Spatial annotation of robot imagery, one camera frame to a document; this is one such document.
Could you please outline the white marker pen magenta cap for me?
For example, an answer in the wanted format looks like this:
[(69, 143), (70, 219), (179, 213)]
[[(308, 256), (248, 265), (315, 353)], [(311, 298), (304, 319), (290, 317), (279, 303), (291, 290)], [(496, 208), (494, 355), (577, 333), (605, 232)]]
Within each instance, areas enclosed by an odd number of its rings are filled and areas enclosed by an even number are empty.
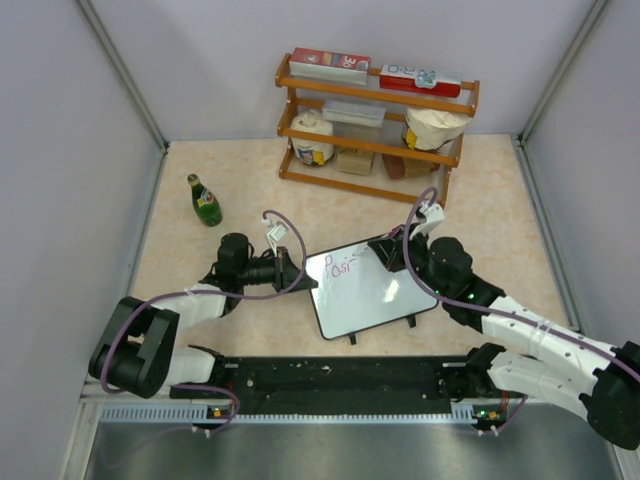
[(357, 246), (354, 255), (362, 256), (366, 251), (373, 252), (383, 264), (391, 264), (401, 255), (401, 237), (404, 228), (400, 225), (391, 231)]

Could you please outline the white whiteboard black frame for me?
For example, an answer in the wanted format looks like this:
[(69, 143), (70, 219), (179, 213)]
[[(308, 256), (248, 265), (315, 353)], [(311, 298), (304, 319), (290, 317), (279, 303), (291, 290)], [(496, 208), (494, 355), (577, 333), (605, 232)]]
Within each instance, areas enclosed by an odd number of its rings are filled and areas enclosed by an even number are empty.
[(438, 306), (406, 270), (385, 269), (365, 240), (310, 255), (306, 274), (318, 286), (310, 290), (321, 336), (348, 337), (401, 319), (415, 325), (415, 317)]

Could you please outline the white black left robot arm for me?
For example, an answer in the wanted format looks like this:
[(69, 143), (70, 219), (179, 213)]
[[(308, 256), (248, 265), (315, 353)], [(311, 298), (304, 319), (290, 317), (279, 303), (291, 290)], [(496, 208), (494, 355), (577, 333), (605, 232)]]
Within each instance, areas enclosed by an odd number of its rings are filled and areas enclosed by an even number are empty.
[(177, 349), (180, 330), (230, 314), (249, 297), (247, 286), (270, 285), (273, 298), (311, 290), (318, 282), (299, 269), (284, 247), (261, 255), (241, 233), (225, 235), (210, 272), (194, 286), (151, 301), (121, 299), (91, 356), (88, 373), (110, 392), (151, 398), (163, 388), (196, 388), (216, 396), (227, 374), (216, 366), (221, 355), (202, 346)]

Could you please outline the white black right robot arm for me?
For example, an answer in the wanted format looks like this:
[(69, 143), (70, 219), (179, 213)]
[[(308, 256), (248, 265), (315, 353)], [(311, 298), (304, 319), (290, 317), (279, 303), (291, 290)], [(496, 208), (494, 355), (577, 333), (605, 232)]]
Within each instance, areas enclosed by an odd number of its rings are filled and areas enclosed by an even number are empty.
[(639, 346), (593, 340), (535, 314), (478, 276), (454, 237), (402, 234), (368, 242), (384, 268), (406, 270), (460, 325), (504, 340), (519, 353), (482, 346), (468, 357), (466, 380), (476, 394), (496, 389), (544, 400), (585, 420), (626, 450), (639, 447)]

